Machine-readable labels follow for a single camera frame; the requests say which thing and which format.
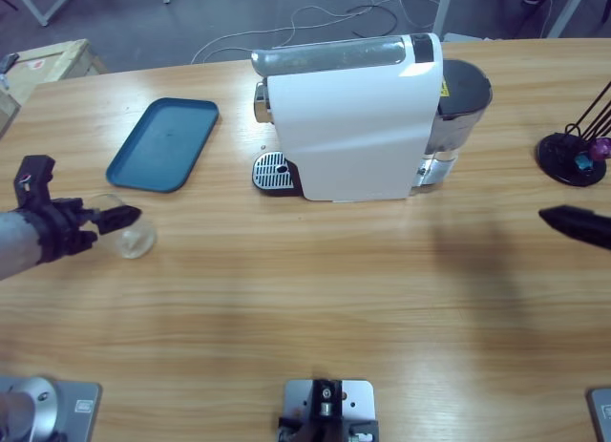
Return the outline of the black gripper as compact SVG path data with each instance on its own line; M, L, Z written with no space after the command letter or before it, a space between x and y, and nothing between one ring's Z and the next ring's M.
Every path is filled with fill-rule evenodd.
M141 216L141 210L132 205L98 211L85 208L81 199L52 200L37 208L19 207L17 213L35 231L39 254L35 265L52 263L91 249L97 234L82 230L87 222L94 223L100 235L107 235L131 226Z

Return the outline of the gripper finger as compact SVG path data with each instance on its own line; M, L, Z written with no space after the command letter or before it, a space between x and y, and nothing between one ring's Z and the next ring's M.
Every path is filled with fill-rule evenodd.
M553 229L579 242L610 249L610 218L570 205L543 208L538 215Z

